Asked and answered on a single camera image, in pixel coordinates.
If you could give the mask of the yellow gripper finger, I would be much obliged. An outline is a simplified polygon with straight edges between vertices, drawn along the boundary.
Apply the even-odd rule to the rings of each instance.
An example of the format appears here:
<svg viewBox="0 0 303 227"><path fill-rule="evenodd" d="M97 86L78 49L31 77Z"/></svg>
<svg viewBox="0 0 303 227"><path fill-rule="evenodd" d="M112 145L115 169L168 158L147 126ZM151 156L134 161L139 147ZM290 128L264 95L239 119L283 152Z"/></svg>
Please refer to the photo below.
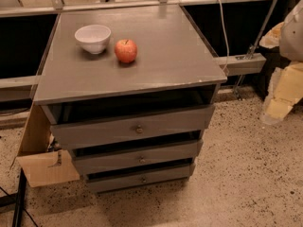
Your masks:
<svg viewBox="0 0 303 227"><path fill-rule="evenodd" d="M292 61L284 69L277 67L270 79L261 121L267 125L281 122L302 98L303 62Z"/></svg>
<svg viewBox="0 0 303 227"><path fill-rule="evenodd" d="M274 47L279 46L279 39L281 34L281 28L284 25L283 22L272 27L259 41L259 45L272 49Z"/></svg>

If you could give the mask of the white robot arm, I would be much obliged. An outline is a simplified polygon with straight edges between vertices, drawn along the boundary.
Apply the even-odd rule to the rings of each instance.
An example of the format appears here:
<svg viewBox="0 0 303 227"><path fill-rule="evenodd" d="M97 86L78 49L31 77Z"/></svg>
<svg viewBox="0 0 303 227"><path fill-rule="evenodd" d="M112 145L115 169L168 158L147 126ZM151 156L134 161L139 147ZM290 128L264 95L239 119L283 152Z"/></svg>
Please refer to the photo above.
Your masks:
<svg viewBox="0 0 303 227"><path fill-rule="evenodd" d="M303 0L285 20L274 26L259 42L265 48L279 48L279 54L290 60L284 69L276 68L271 76L261 120L267 125L282 121L303 98Z"/></svg>

